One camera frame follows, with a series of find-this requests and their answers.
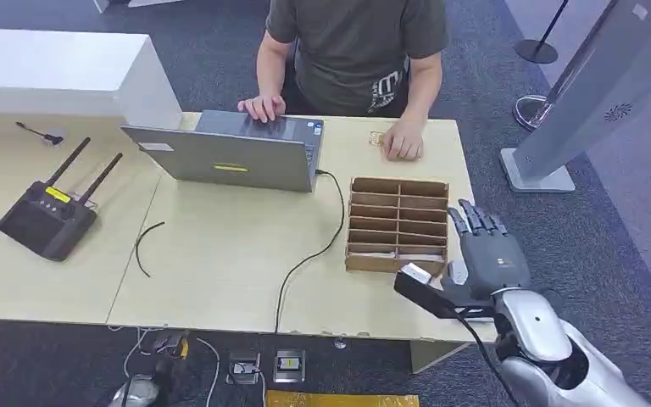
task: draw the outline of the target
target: wooden organizer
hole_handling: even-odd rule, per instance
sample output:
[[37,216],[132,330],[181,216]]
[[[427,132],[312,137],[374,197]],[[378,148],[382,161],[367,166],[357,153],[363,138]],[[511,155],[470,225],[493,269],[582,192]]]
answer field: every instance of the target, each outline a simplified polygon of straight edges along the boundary
[[397,272],[408,263],[439,276],[447,264],[448,184],[353,178],[346,269]]

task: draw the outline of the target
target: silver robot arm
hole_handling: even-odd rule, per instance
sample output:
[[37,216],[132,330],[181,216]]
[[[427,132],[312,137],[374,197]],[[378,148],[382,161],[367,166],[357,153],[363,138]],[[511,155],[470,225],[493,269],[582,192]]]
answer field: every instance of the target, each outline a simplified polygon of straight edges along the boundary
[[508,290],[496,295],[495,307],[507,320],[496,343],[501,372],[531,406],[650,407],[622,371],[540,294]]
[[467,318],[492,317],[503,379],[532,407],[649,407],[613,362],[529,289],[525,255],[500,219],[468,201],[459,203],[467,220],[457,209],[448,213],[468,269],[465,283],[445,276],[440,289],[430,274],[408,264],[397,273],[395,290],[466,327]]

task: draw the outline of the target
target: hand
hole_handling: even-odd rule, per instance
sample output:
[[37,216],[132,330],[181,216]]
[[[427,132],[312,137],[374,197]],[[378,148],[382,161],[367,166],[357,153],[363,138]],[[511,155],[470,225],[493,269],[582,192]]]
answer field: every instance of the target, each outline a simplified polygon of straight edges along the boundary
[[238,111],[247,110],[254,120],[267,123],[275,120],[276,116],[286,113],[286,101],[281,95],[258,95],[252,99],[238,102]]
[[403,115],[383,137],[383,150],[388,159],[419,159],[423,156],[423,128],[426,118]]

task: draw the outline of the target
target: floor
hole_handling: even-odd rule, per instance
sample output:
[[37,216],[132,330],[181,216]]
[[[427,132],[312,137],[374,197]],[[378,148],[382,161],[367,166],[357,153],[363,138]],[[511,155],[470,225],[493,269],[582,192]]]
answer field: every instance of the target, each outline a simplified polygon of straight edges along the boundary
[[[560,0],[506,0],[527,38],[540,38]],[[608,1],[569,2],[548,42],[559,51],[554,64],[542,65],[553,85],[593,27]],[[587,152],[600,181],[651,272],[651,97],[647,109],[610,138]]]
[[[512,102],[549,87],[547,75],[512,51],[523,33],[509,6],[510,0],[446,1],[450,44],[431,116],[458,121],[476,200],[501,214],[519,237],[534,282],[559,293],[560,315],[651,400],[651,272],[612,191],[586,156],[569,164],[577,191],[567,196],[515,195],[500,169],[499,149],[527,137],[512,120]],[[83,0],[0,0],[0,28],[150,34],[184,110],[234,109],[239,98],[256,91],[253,56],[265,14],[262,0],[188,0],[137,9],[112,4],[103,15]],[[408,344],[402,342],[348,340],[338,350],[329,338],[199,335],[222,354],[306,349],[312,373],[306,383],[269,382],[273,388],[414,393],[425,406],[508,405],[473,348],[412,376]],[[124,380],[121,364],[134,339],[132,330],[0,321],[0,406],[105,405]],[[214,360],[203,348],[195,355],[179,383],[177,405],[203,405]],[[147,371],[150,363],[136,357],[130,370]],[[248,401],[234,400],[231,390],[217,386],[212,405],[259,404],[258,389],[249,389]]]

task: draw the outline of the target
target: black antenna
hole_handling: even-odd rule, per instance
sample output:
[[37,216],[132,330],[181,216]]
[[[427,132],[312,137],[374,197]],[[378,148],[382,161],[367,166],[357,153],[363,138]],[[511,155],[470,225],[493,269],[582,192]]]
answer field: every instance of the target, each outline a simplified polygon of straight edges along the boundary
[[51,178],[49,178],[48,181],[46,181],[46,186],[47,187],[53,187],[53,184],[55,184],[56,181],[58,180],[58,178],[64,174],[64,172],[69,168],[69,165],[71,165],[71,163],[74,162],[76,157],[78,157],[78,154],[81,153],[81,150],[83,150],[83,148],[90,141],[91,141],[90,137],[86,137],[86,138],[83,139],[81,144],[79,144],[79,147],[77,147],[76,150],[74,150],[74,152],[71,153],[71,155],[64,161],[64,163],[61,164],[61,166],[58,168],[58,170],[56,170],[56,172],[53,173]]
[[86,190],[86,193],[81,195],[81,198],[79,199],[79,204],[85,205],[86,202],[88,202],[88,199],[91,197],[94,191],[96,191],[96,188],[98,188],[99,185],[101,185],[101,182],[103,182],[104,179],[106,179],[106,176],[111,172],[111,170],[118,164],[119,160],[123,157],[122,153],[116,154],[114,159],[111,160],[110,163],[106,166],[106,169],[103,170],[100,176],[96,178],[96,180],[91,184],[90,187]]

